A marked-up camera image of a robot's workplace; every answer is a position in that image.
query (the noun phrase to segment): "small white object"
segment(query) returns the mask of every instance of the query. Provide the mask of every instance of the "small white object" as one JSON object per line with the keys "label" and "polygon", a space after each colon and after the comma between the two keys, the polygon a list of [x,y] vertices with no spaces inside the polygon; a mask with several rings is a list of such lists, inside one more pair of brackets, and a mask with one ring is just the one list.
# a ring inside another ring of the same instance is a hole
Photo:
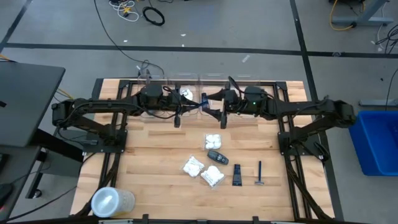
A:
{"label": "small white object", "polygon": [[206,134],[205,135],[205,149],[219,149],[221,148],[220,134]]}
{"label": "small white object", "polygon": [[181,88],[180,94],[185,96],[188,100],[193,100],[193,93],[188,88]]}
{"label": "small white object", "polygon": [[103,187],[95,192],[91,200],[91,209],[96,216],[108,218],[122,213],[130,213],[136,198],[127,190]]}
{"label": "small white object", "polygon": [[214,187],[225,177],[216,166],[209,166],[209,168],[200,175],[209,183],[210,187]]}
{"label": "small white object", "polygon": [[242,62],[246,62],[249,59],[250,55],[246,55],[246,57],[242,60]]}
{"label": "small white object", "polygon": [[214,142],[214,148],[213,149],[219,149],[221,147],[221,142]]}
{"label": "small white object", "polygon": [[206,144],[206,149],[213,149],[214,148],[214,143],[209,142]]}
{"label": "small white object", "polygon": [[189,174],[191,177],[196,177],[199,175],[200,171],[205,167],[201,162],[195,159],[193,156],[189,158],[187,163],[184,165],[182,170]]}

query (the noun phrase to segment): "desk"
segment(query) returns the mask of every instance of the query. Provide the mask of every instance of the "desk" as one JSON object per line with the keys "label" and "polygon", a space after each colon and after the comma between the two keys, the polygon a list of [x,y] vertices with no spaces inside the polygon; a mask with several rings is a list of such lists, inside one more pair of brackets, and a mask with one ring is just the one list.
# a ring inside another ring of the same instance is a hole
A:
{"label": "desk", "polygon": [[[118,84],[118,79],[103,80],[99,98],[115,98]],[[287,82],[287,88],[290,101],[307,100],[302,82]],[[133,94],[138,89],[139,86],[133,88]],[[195,92],[211,94],[220,87],[203,86],[197,90],[196,86],[190,86],[190,89],[199,96]],[[210,105],[220,106],[215,102]],[[95,121],[107,124],[111,118],[112,114],[96,114]],[[192,111],[182,117],[181,128],[174,128],[172,122],[173,119],[128,117],[126,151],[121,156],[116,187],[133,192],[136,206],[120,218],[142,218],[148,213],[150,219],[252,220],[252,216],[260,220],[294,219],[285,162],[279,152],[277,121],[231,114],[227,128],[220,129],[214,118]],[[311,122],[311,117],[298,116],[294,122],[303,126]],[[211,164],[207,152],[202,150],[206,133],[221,134],[220,153],[229,159],[227,166],[217,165],[226,178],[216,190],[211,190],[200,176],[194,179],[180,170],[191,154],[206,166]],[[103,154],[93,156],[81,169],[71,213],[78,212],[93,195],[103,157]],[[263,186],[254,184],[259,160]],[[241,165],[242,187],[231,185],[234,164]],[[302,156],[302,164],[308,191],[334,217],[321,162]],[[300,216],[304,217],[301,197],[297,198]]]}
{"label": "desk", "polygon": [[[83,159],[79,148],[38,128],[64,73],[65,69],[61,67],[0,63],[0,154],[8,155],[0,170],[0,183],[10,183],[21,177],[13,183],[12,194],[0,209],[0,220],[10,216],[36,161],[42,162],[39,169],[46,169],[46,172],[53,169],[50,164],[42,167],[48,153],[41,152],[41,146],[77,163]],[[42,173],[44,171],[35,174],[27,198],[34,196]]]}

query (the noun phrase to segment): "black tool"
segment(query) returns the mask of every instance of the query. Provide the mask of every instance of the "black tool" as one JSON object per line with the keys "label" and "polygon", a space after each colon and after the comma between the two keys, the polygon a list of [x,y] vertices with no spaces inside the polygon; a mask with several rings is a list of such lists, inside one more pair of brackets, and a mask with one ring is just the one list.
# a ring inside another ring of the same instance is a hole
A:
{"label": "black tool", "polygon": [[264,183],[261,181],[261,161],[259,161],[259,180],[254,181],[254,183],[257,185],[264,185]]}
{"label": "black tool", "polygon": [[0,208],[6,203],[7,198],[12,192],[11,184],[0,184]]}
{"label": "black tool", "polygon": [[232,186],[242,186],[241,165],[234,165],[234,178],[232,179]]}
{"label": "black tool", "polygon": [[220,164],[227,165],[228,162],[229,162],[229,160],[228,160],[224,155],[222,155],[222,154],[219,153],[219,152],[213,151],[213,150],[210,150],[210,151],[207,153],[207,156],[208,156],[210,159],[213,159],[214,161],[216,161],[216,162],[218,162],[218,163],[220,163]]}

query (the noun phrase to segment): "black floor stripe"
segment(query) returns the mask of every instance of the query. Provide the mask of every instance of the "black floor stripe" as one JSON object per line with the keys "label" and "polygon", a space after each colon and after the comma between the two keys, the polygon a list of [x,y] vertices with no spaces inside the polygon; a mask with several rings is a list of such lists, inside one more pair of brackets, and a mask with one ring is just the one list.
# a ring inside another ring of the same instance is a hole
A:
{"label": "black floor stripe", "polygon": [[[309,52],[307,52],[307,48],[305,46],[303,30],[301,28],[299,12],[297,10],[297,5],[296,5],[295,0],[290,0],[290,6],[292,8],[294,23],[295,23],[296,31],[297,31],[298,42],[300,44],[300,48],[301,48],[301,52],[302,52],[304,69],[305,69],[305,74],[307,75],[307,81],[308,81],[308,87],[310,89],[311,99],[317,100],[318,99],[317,90],[315,88],[315,81],[314,81],[313,75],[312,75],[310,60],[308,58]],[[331,52],[312,52],[312,53],[319,53],[319,55],[317,55],[317,56],[324,56],[324,57],[333,57],[334,55],[336,55]],[[319,132],[319,138],[320,138],[321,144],[324,145],[329,150],[329,144],[328,144],[328,138],[326,136],[326,132],[324,132],[324,131]],[[332,206],[333,206],[333,211],[335,213],[335,217],[337,220],[344,220],[343,209],[341,207],[340,196],[339,196],[338,189],[337,189],[335,171],[333,169],[333,164],[331,162],[331,159],[328,161],[327,165],[325,166],[325,170],[326,170],[326,179],[328,182],[328,187],[329,187],[329,191],[330,191],[330,197],[331,197],[331,202],[332,202]]]}
{"label": "black floor stripe", "polygon": [[[155,46],[119,46],[122,50],[130,51],[156,51],[156,52],[213,52],[213,53],[245,53],[245,54],[271,54],[302,56],[298,50],[273,50],[273,49],[244,49],[244,48],[217,48],[217,47],[155,47]],[[113,45],[69,45],[69,44],[19,44],[8,43],[5,48],[20,49],[60,49],[60,50],[117,50]],[[311,57],[336,57],[335,52],[308,51]],[[342,52],[338,57],[348,58],[398,58],[398,54],[375,54]]]}
{"label": "black floor stripe", "polygon": [[313,80],[310,60],[308,59],[307,48],[305,46],[303,30],[301,29],[299,12],[297,10],[295,0],[290,0],[290,6],[292,8],[294,24],[296,26],[298,42],[300,44],[300,49],[301,49],[301,53],[302,53],[302,57],[303,57],[304,69],[305,69],[305,74],[307,76],[308,87],[310,89],[311,99],[318,100],[318,94],[317,94],[317,90],[315,88],[315,82]]}
{"label": "black floor stripe", "polygon": [[398,54],[354,53],[354,52],[307,52],[308,56],[316,57],[349,57],[349,58],[398,58]]}
{"label": "black floor stripe", "polygon": [[[113,45],[8,43],[6,47],[23,48],[23,49],[117,50],[117,48]],[[156,46],[118,46],[118,47],[121,50],[156,51],[156,52],[211,52],[211,53],[301,55],[301,52],[298,50],[243,49],[243,48],[219,48],[219,47],[156,47]]]}
{"label": "black floor stripe", "polygon": [[8,40],[11,38],[12,33],[17,28],[19,21],[21,21],[22,16],[24,16],[24,14],[25,14],[27,8],[29,7],[29,5],[31,4],[31,2],[32,2],[32,0],[26,0],[24,6],[19,11],[19,13],[18,13],[17,17],[15,18],[14,22],[11,24],[10,28],[8,28],[6,36],[3,38],[3,40],[0,43],[0,53],[2,52],[2,50],[7,45]]}

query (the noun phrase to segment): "black cable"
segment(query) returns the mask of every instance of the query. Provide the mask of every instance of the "black cable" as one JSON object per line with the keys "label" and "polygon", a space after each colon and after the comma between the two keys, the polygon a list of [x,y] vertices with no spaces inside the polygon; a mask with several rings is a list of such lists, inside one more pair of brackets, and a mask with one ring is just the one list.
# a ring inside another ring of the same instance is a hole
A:
{"label": "black cable", "polygon": [[59,103],[61,103],[61,101],[60,101],[60,100],[58,100],[58,99],[57,99],[57,97],[55,97],[55,96],[54,96],[54,99],[55,99],[55,100],[57,100]]}
{"label": "black cable", "polygon": [[58,135],[59,135],[61,138],[63,138],[63,139],[66,140],[66,141],[71,141],[71,142],[78,143],[78,144],[80,144],[83,148],[85,147],[80,141],[75,141],[75,140],[72,140],[72,139],[68,139],[68,138],[63,137],[62,134],[61,134],[61,132],[60,132],[60,130],[61,130],[61,128],[58,127],[57,133],[58,133]]}
{"label": "black cable", "polygon": [[[91,157],[94,156],[94,155],[95,155],[95,153],[92,153],[91,155],[89,155],[89,156],[81,163],[80,168],[83,166],[83,164],[84,164],[89,158],[91,158]],[[51,201],[49,201],[49,202],[47,202],[47,203],[45,203],[45,204],[43,204],[43,205],[41,205],[41,206],[39,206],[39,207],[33,209],[33,210],[30,210],[30,211],[25,212],[25,213],[23,213],[23,214],[20,214],[20,215],[14,216],[14,217],[12,217],[12,218],[8,218],[8,219],[6,219],[6,220],[0,221],[0,224],[7,223],[7,222],[12,221],[12,220],[15,220],[15,219],[17,219],[17,218],[24,217],[24,216],[26,216],[26,215],[28,215],[28,214],[34,213],[34,212],[36,212],[37,210],[39,210],[39,209],[41,209],[41,208],[44,208],[44,207],[46,207],[47,205],[53,203],[54,201],[56,201],[56,200],[62,198],[64,195],[66,195],[67,193],[71,192],[72,190],[75,190],[76,188],[77,188],[77,185],[74,186],[74,187],[72,187],[71,189],[67,190],[65,193],[59,195],[58,197],[54,198],[53,200],[51,200]]]}
{"label": "black cable", "polygon": [[35,173],[37,173],[37,172],[42,172],[42,171],[48,170],[50,167],[51,167],[51,162],[50,162],[50,165],[49,165],[47,168],[45,168],[45,169],[38,169],[37,171],[30,172],[30,173],[28,173],[28,174],[25,174],[25,175],[23,175],[23,176],[20,176],[20,177],[18,177],[17,179],[13,180],[10,184],[14,184],[14,183],[17,182],[18,180],[21,180],[22,178],[24,178],[24,177],[26,177],[26,176],[29,176],[29,175],[31,175],[31,174],[35,174]]}
{"label": "black cable", "polygon": [[[149,6],[144,7],[144,8],[142,9],[142,15],[145,17],[145,20],[148,21],[148,22],[150,22],[151,24],[153,24],[153,25],[155,25],[155,26],[162,26],[162,25],[165,23],[164,15],[163,15],[158,9],[156,9],[156,8],[153,7],[153,5],[152,5],[152,3],[150,2],[150,0],[148,0],[148,1],[149,1],[150,7],[149,7]],[[153,20],[149,19],[149,18],[147,17],[147,14],[146,14],[146,12],[147,12],[148,10],[152,10],[152,11],[156,12],[156,13],[162,18],[162,22],[156,22],[156,21],[153,21]]]}
{"label": "black cable", "polygon": [[0,58],[0,62],[14,62],[14,63],[18,63],[14,60],[9,60],[9,59],[5,59],[5,58]]}
{"label": "black cable", "polygon": [[152,65],[152,66],[154,66],[154,67],[159,68],[159,69],[162,71],[163,78],[165,78],[164,70],[163,70],[162,67],[160,67],[160,66],[158,66],[158,65],[156,65],[156,64],[154,64],[154,63],[150,63],[148,60],[142,61],[142,60],[134,59],[134,58],[128,56],[127,54],[125,54],[125,53],[122,51],[122,49],[120,49],[120,47],[115,43],[115,41],[113,41],[113,39],[111,38],[111,36],[108,34],[108,31],[106,31],[106,28],[105,28],[104,23],[103,23],[103,21],[102,21],[102,18],[101,18],[101,16],[100,16],[100,12],[98,11],[98,7],[97,7],[97,2],[96,2],[96,0],[94,0],[94,5],[95,5],[95,10],[96,10],[96,12],[97,12],[99,21],[101,22],[102,28],[104,29],[105,34],[108,36],[109,40],[113,43],[113,45],[114,45],[124,56],[126,56],[127,58],[129,58],[129,59],[131,59],[131,60],[133,60],[133,61],[135,61],[135,62],[148,63],[149,65]]}
{"label": "black cable", "polygon": [[386,108],[385,108],[384,111],[387,111],[388,97],[390,96],[390,90],[391,90],[392,80],[394,79],[394,77],[395,77],[395,75],[397,74],[397,72],[398,72],[398,68],[397,68],[397,70],[394,72],[394,74],[392,75],[391,81],[390,81],[390,85],[388,86],[388,92],[387,92],[387,98],[386,98]]}
{"label": "black cable", "polygon": [[349,9],[351,9],[356,14],[356,16],[359,16],[358,13],[355,12],[354,8],[348,2],[341,1],[341,3],[347,5]]}
{"label": "black cable", "polygon": [[391,54],[392,50],[394,49],[395,45],[398,42],[398,37],[394,38],[394,36],[398,35],[398,25],[395,25],[393,28],[390,29],[390,31],[387,33],[387,37],[377,41],[374,43],[375,45],[379,45],[381,43],[384,43],[387,41],[386,48],[384,49],[385,54]]}

